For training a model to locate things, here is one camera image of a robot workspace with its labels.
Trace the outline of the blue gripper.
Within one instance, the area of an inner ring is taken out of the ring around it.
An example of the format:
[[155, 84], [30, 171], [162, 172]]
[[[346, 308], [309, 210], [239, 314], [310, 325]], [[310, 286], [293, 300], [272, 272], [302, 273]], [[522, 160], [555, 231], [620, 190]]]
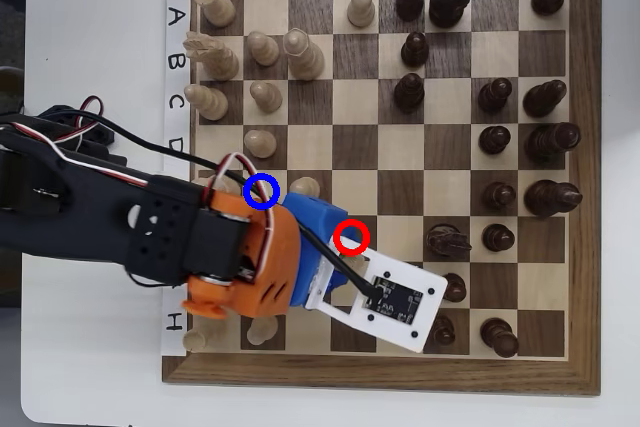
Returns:
[[[293, 192], [286, 195], [283, 206], [316, 234], [324, 244], [329, 240], [329, 244], [338, 253], [364, 253], [368, 248], [368, 227], [357, 219], [349, 218], [347, 212], [341, 208], [320, 199]], [[289, 303], [290, 307], [305, 305], [310, 284], [321, 257], [317, 249], [303, 235], [300, 235], [300, 240], [298, 273]], [[348, 282], [344, 274], [333, 273], [328, 283], [327, 293], [331, 294]]]

